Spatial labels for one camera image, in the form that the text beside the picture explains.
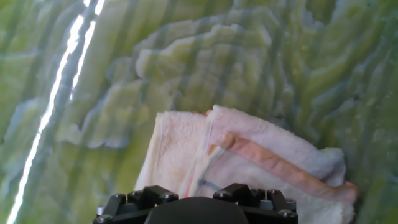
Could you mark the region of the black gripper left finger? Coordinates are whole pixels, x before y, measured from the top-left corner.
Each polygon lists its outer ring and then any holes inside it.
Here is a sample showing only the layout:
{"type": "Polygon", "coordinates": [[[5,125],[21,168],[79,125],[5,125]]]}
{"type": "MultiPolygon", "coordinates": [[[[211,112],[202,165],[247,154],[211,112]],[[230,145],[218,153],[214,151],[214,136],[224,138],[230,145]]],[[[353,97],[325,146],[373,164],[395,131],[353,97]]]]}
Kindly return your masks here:
{"type": "Polygon", "coordinates": [[[147,215],[156,205],[173,202],[179,195],[159,185],[144,187],[128,194],[114,194],[96,208],[93,224],[128,223],[147,215]]]}

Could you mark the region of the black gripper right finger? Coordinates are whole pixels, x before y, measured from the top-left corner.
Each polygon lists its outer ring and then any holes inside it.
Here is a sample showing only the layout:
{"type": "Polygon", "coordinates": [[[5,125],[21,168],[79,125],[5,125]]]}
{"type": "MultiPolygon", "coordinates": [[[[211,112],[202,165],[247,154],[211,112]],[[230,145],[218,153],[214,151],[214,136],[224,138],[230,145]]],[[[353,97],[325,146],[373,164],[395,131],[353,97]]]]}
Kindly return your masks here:
{"type": "Polygon", "coordinates": [[[213,198],[233,204],[238,209],[235,214],[249,224],[298,224],[296,201],[277,189],[235,183],[216,191],[213,198]]]}

